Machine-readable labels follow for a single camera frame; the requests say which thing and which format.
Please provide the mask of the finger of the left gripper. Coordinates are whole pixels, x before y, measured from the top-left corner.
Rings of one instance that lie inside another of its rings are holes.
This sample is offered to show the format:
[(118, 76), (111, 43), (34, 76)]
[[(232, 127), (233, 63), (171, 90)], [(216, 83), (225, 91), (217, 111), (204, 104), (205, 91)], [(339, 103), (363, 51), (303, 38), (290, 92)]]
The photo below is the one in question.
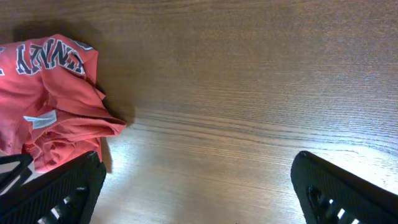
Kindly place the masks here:
[(33, 158), (28, 154), (1, 157), (1, 195), (19, 189), (29, 180), (32, 163)]

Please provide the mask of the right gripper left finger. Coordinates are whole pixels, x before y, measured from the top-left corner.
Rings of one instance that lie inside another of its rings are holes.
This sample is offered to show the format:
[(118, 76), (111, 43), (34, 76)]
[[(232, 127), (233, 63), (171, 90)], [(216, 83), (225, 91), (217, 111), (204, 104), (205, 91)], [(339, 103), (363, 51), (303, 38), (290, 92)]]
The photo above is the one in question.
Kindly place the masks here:
[(86, 152), (1, 195), (1, 223), (89, 223), (106, 177), (97, 152)]

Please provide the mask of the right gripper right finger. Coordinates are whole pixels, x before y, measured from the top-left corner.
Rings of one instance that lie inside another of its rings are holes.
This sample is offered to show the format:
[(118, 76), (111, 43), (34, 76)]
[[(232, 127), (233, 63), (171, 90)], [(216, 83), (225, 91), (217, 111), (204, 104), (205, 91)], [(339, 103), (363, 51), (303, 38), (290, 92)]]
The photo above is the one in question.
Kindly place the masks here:
[(307, 223), (397, 223), (397, 195), (308, 151), (290, 178)]

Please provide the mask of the red soccer print t-shirt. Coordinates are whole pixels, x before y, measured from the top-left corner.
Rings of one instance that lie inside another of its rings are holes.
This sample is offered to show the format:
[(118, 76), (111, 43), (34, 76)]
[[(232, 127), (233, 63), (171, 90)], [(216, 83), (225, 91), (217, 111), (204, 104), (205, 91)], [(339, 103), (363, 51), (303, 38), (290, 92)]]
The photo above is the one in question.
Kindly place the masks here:
[(1, 150), (48, 172), (126, 127), (96, 87), (98, 52), (60, 34), (1, 46)]

